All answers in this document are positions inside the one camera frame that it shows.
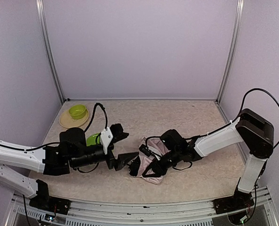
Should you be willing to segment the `pink and black umbrella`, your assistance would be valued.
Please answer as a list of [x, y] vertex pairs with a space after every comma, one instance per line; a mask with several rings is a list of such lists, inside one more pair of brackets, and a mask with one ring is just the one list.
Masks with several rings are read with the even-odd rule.
[[[152, 148], [152, 152], [163, 156], [164, 154], [168, 153], [168, 149], [165, 147], [163, 142], [160, 140], [160, 138], [150, 138], [147, 141], [148, 148]], [[143, 172], [148, 167], [148, 165], [153, 161], [159, 159], [159, 157], [154, 157], [152, 155], [146, 156], [144, 153], [140, 152], [139, 155], [132, 160], [131, 164], [129, 165], [129, 174], [132, 177], [136, 178], [142, 178], [146, 182], [159, 185], [162, 180], [163, 176], [156, 177], [156, 178], [144, 178]]]

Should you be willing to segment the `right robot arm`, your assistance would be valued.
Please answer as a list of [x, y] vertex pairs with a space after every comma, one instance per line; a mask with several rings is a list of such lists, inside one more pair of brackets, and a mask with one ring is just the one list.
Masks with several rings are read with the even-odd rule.
[[223, 148], [245, 143], [249, 148], [249, 157], [239, 179], [237, 191], [249, 194], [273, 153], [274, 126], [247, 108], [242, 110], [236, 119], [209, 134], [187, 140], [177, 130], [170, 129], [160, 136], [160, 141], [168, 149], [168, 153], [154, 159], [145, 168], [142, 173], [144, 178], [161, 177], [180, 161], [199, 161]]

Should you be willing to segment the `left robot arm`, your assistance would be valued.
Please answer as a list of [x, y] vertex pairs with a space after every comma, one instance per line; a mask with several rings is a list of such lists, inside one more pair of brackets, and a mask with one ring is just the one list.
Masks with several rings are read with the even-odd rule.
[[70, 128], [59, 135], [59, 142], [39, 147], [29, 147], [0, 140], [0, 182], [13, 188], [25, 197], [49, 197], [48, 185], [40, 180], [28, 178], [12, 167], [31, 170], [43, 175], [61, 176], [70, 170], [106, 162], [108, 169], [116, 171], [124, 168], [139, 153], [113, 154], [114, 144], [129, 136], [120, 124], [117, 130], [106, 128], [100, 135], [100, 142], [87, 145], [84, 130]]

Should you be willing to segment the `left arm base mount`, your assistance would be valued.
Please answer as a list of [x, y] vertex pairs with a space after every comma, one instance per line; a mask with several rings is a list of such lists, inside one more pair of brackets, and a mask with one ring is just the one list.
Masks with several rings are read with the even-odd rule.
[[62, 199], [53, 196], [50, 196], [48, 200], [34, 197], [30, 199], [29, 205], [40, 210], [67, 215], [71, 205], [71, 201], [68, 199]]

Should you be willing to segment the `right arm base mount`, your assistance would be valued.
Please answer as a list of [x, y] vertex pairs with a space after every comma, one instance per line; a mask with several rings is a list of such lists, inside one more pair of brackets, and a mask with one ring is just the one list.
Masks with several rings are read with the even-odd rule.
[[235, 198], [234, 196], [215, 199], [213, 201], [216, 214], [228, 213], [247, 208], [254, 205], [252, 198]]

